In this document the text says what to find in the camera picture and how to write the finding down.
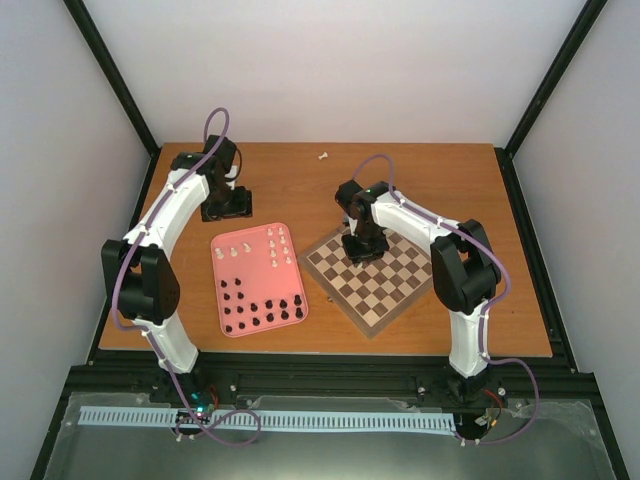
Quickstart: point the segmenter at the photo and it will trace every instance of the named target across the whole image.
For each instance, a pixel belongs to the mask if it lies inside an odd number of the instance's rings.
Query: purple cable
[[[377,153],[375,155],[370,156],[364,162],[362,162],[360,165],[358,165],[356,170],[353,172],[352,178],[355,180],[356,177],[358,176],[358,174],[365,167],[365,165],[367,165],[369,162],[371,162],[372,160],[375,160],[377,158],[383,158],[389,163],[389,182],[388,183],[389,183],[389,194],[391,195],[391,198],[393,198],[396,202],[398,202],[402,206],[402,208],[406,208],[410,212],[414,213],[415,215],[417,215],[419,217],[424,218],[428,222],[438,224],[438,217],[431,216],[431,215],[423,212],[422,210],[419,210],[419,209],[413,207],[412,205],[410,205],[410,204],[408,204],[406,202],[403,203],[401,201],[400,197],[398,196],[398,194],[395,192],[395,189],[394,189],[393,180],[394,180],[394,177],[395,177],[395,164],[393,163],[393,160],[391,159],[391,157],[389,155],[385,155],[383,153]],[[505,281],[505,284],[506,284],[504,291],[500,295],[498,295],[497,297],[489,300],[487,302],[487,304],[484,305],[480,309],[480,322],[478,323],[478,343],[479,343],[479,346],[480,346],[480,355],[490,365],[504,365],[504,364],[507,364],[507,363],[517,363],[517,364],[521,365],[525,369],[527,374],[529,375],[529,378],[531,379],[531,384],[533,385],[533,393],[534,393],[534,397],[535,397],[535,407],[534,407],[534,410],[533,410],[533,415],[531,416],[529,421],[520,430],[518,430],[515,433],[512,433],[511,435],[507,435],[506,437],[501,438],[499,440],[492,440],[492,441],[489,441],[489,442],[480,442],[479,443],[479,445],[498,445],[500,443],[504,443],[506,441],[513,440],[514,438],[519,437],[524,432],[529,430],[529,428],[531,427],[531,425],[535,421],[536,417],[538,416],[538,411],[539,411],[539,407],[540,407],[540,395],[539,395],[539,392],[538,392],[538,382],[536,381],[536,378],[533,375],[533,372],[531,371],[531,368],[529,368],[529,365],[527,365],[524,361],[520,360],[519,358],[505,358],[503,360],[492,360],[489,357],[489,352],[486,351],[485,345],[484,345],[483,331],[484,331],[484,323],[485,323],[486,317],[488,316],[489,310],[494,305],[496,305],[497,303],[499,303],[502,300],[504,300],[505,297],[507,295],[509,295],[509,293],[511,293],[511,277],[509,276],[509,272],[507,272],[507,269],[504,266],[504,264],[498,259],[498,257],[496,257],[496,255],[489,248],[485,247],[482,243],[480,243],[479,241],[477,241],[475,238],[471,237],[470,235],[467,235],[465,232],[463,232],[461,230],[458,230],[456,227],[453,227],[453,226],[451,226],[451,225],[449,225],[449,224],[447,224],[445,222],[441,222],[440,226],[443,227],[444,229],[448,230],[449,232],[455,233],[459,237],[463,238],[464,240],[466,240],[467,242],[472,244],[474,247],[476,247],[478,250],[480,250],[482,253],[484,253],[487,257],[489,257],[491,259],[491,261],[498,267],[498,269],[502,273],[502,277],[504,278],[504,281]],[[456,433],[455,436],[458,439],[462,440],[462,437],[458,433]]]
[[[207,160],[209,160],[216,153],[216,150],[218,150],[218,147],[220,147],[220,144],[223,142],[225,136],[227,135],[227,130],[229,129],[229,112],[227,111],[226,108],[222,108],[222,107],[216,108],[207,117],[207,121],[205,122],[205,126],[204,126],[204,141],[205,142],[207,141],[207,134],[208,134],[208,131],[209,131],[209,123],[211,123],[211,120],[213,119],[213,117],[219,112],[222,112],[224,114],[224,116],[225,116],[224,126],[222,127],[222,132],[220,133],[220,137],[214,143],[214,145],[211,148],[211,150],[209,150],[209,152],[204,157],[202,157],[198,163],[196,163],[193,167],[191,167],[191,169],[189,169],[184,175],[182,175],[173,184],[174,189],[177,189],[191,175],[193,175],[193,173],[196,170],[198,170],[202,165],[204,165],[205,162],[207,162]],[[149,218],[147,218],[146,224],[143,225],[145,227],[145,229],[149,229],[149,227],[151,227],[151,225],[153,224],[153,221],[158,216],[158,213],[160,213],[160,210],[162,209],[164,204],[167,202],[167,200],[169,200],[169,197],[171,197],[171,195],[173,195],[173,192],[171,190],[168,190],[167,192],[164,193],[164,195],[162,195],[162,197],[160,197],[160,200],[158,201],[156,206],[153,208],[151,213],[149,213]],[[120,298],[120,291],[122,289],[122,282],[124,281],[124,276],[125,276],[127,270],[129,269],[129,265],[131,265],[131,260],[133,259],[133,255],[135,254],[137,248],[140,246],[140,243],[142,242],[142,239],[144,238],[144,236],[145,236],[145,232],[142,231],[136,237],[136,239],[133,241],[133,244],[129,248],[129,251],[127,252],[127,254],[125,255],[125,257],[124,257],[124,259],[122,261],[122,266],[120,267],[120,271],[118,272],[118,276],[116,277],[116,282],[115,282],[115,285],[113,287],[113,295],[112,295],[112,298],[111,298],[111,317],[113,318],[113,323],[115,323],[116,327],[119,330],[122,330],[123,332],[130,332],[130,331],[137,330],[137,331],[142,332],[142,335],[149,339],[149,343],[151,344],[151,348],[153,349],[155,354],[158,356],[158,360],[160,361],[160,363],[163,363],[165,365],[165,367],[167,368],[167,371],[169,372],[169,376],[171,377],[171,381],[173,382],[173,385],[175,386],[176,391],[178,392],[178,396],[180,397],[180,400],[182,400],[182,403],[184,404],[187,412],[189,413],[189,416],[193,419],[194,423],[196,425],[198,425],[198,427],[200,427],[200,429],[202,430],[197,436],[200,436],[201,434],[206,434],[208,437],[210,437],[211,439],[215,440],[216,442],[218,442],[218,443],[220,443],[222,445],[226,445],[228,447],[244,447],[246,445],[249,445],[250,443],[255,441],[256,438],[258,438],[258,436],[260,435],[260,432],[262,430],[262,422],[260,421],[260,417],[258,415],[256,415],[255,412],[252,412],[252,411],[249,411],[249,410],[235,410],[235,411],[229,412],[226,415],[224,415],[223,417],[221,417],[221,419],[219,421],[209,425],[208,427],[205,427],[202,424],[202,422],[200,422],[200,420],[196,416],[195,412],[189,406],[189,401],[187,400],[184,392],[182,391],[182,387],[180,386],[180,382],[178,381],[178,377],[176,376],[176,373],[173,371],[173,367],[171,365],[171,362],[169,362],[166,359],[166,357],[164,355],[164,352],[160,348],[160,345],[158,345],[158,343],[156,342],[156,339],[153,337],[153,333],[151,333],[151,331],[147,327],[144,327],[144,326],[141,326],[141,325],[130,325],[130,326],[127,326],[127,325],[123,325],[120,322],[120,319],[118,318],[118,300]],[[240,442],[240,443],[230,443],[230,442],[227,442],[225,440],[222,440],[221,438],[218,438],[217,436],[215,436],[213,433],[211,433],[209,431],[209,430],[212,430],[215,427],[217,427],[220,424],[220,422],[223,421],[224,419],[229,418],[229,417],[231,417],[233,415],[240,415],[240,414],[251,415],[256,420],[256,433],[249,440],[244,441],[244,442]]]

